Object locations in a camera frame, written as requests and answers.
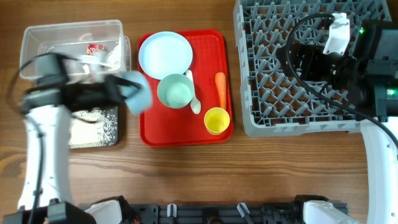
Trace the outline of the light blue rice bowl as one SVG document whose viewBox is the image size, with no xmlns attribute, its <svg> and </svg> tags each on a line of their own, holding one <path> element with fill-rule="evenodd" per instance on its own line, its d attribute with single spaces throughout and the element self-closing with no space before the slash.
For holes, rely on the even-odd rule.
<svg viewBox="0 0 398 224">
<path fill-rule="evenodd" d="M 140 88 L 134 86 L 122 86 L 121 93 L 127 98 L 124 100 L 130 112 L 139 115 L 151 108 L 153 104 L 152 91 L 149 82 L 144 74 L 136 70 L 122 72 L 122 78 L 141 85 Z"/>
</svg>

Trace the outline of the red snack wrapper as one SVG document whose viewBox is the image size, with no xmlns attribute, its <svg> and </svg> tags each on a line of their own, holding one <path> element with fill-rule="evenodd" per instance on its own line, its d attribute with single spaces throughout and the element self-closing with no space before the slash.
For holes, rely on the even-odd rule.
<svg viewBox="0 0 398 224">
<path fill-rule="evenodd" d="M 89 56 L 95 56 L 95 55 L 99 55 L 104 50 L 105 50 L 104 45 L 88 44 L 87 49 L 86 49 L 86 54 Z"/>
</svg>

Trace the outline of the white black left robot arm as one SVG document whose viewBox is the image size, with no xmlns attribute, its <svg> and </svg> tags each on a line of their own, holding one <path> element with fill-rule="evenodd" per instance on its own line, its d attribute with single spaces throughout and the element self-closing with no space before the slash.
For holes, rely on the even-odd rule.
<svg viewBox="0 0 398 224">
<path fill-rule="evenodd" d="M 20 67 L 37 63 L 40 77 L 28 89 L 19 105 L 12 99 L 12 80 L 6 101 L 23 117 L 27 131 L 27 170 L 17 212 L 5 215 L 4 223 L 131 223 L 134 211 L 124 197 L 111 197 L 89 209 L 75 206 L 69 184 L 70 125 L 73 113 L 93 108 L 111 108 L 124 103 L 122 86 L 134 92 L 140 83 L 107 73 L 97 83 L 71 84 L 64 62 L 71 57 L 60 53 L 37 55 Z"/>
</svg>

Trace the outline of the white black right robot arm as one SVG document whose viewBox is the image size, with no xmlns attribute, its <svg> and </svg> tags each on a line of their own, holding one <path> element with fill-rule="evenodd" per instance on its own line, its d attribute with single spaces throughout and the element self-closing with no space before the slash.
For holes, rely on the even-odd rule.
<svg viewBox="0 0 398 224">
<path fill-rule="evenodd" d="M 368 164 L 368 223 L 397 222 L 397 24 L 364 20 L 353 53 L 349 20 L 342 14 L 314 14 L 329 31 L 324 46 L 294 41 L 289 34 L 277 58 L 319 100 L 354 114 Z"/>
</svg>

